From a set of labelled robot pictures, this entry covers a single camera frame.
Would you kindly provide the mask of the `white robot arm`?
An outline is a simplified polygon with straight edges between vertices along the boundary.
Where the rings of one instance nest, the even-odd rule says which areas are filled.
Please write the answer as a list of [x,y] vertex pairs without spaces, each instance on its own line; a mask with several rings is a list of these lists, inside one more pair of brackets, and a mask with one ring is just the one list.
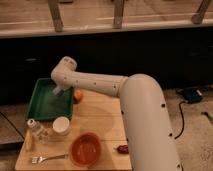
[[183,171],[164,94],[153,77],[83,73],[76,68],[73,58],[60,60],[51,72],[54,93],[76,87],[119,98],[133,171]]

